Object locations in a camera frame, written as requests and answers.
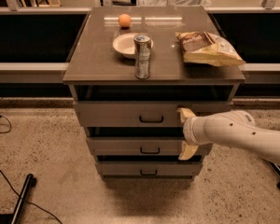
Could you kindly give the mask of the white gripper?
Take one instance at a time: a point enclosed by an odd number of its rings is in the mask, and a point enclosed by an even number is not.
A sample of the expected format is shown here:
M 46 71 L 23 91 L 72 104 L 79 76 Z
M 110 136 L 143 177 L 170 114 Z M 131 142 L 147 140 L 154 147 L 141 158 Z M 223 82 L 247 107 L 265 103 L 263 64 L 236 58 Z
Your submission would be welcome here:
M 194 125 L 197 124 L 201 118 L 195 117 L 193 111 L 185 107 L 179 107 L 177 113 L 179 114 L 180 121 L 184 123 L 183 134 L 187 141 L 181 143 L 181 152 L 178 159 L 180 161 L 187 161 L 193 157 L 198 150 L 198 146 L 201 145 L 194 132 Z

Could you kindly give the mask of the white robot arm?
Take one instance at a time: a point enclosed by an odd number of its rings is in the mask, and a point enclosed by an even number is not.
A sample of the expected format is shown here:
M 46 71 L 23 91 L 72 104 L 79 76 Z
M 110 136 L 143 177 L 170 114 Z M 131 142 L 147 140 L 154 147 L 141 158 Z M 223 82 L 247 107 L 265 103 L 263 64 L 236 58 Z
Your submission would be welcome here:
M 198 147 L 212 143 L 249 150 L 280 165 L 280 132 L 258 128 L 249 113 L 236 110 L 198 117 L 184 107 L 177 112 L 185 138 L 178 157 L 181 161 L 192 158 Z

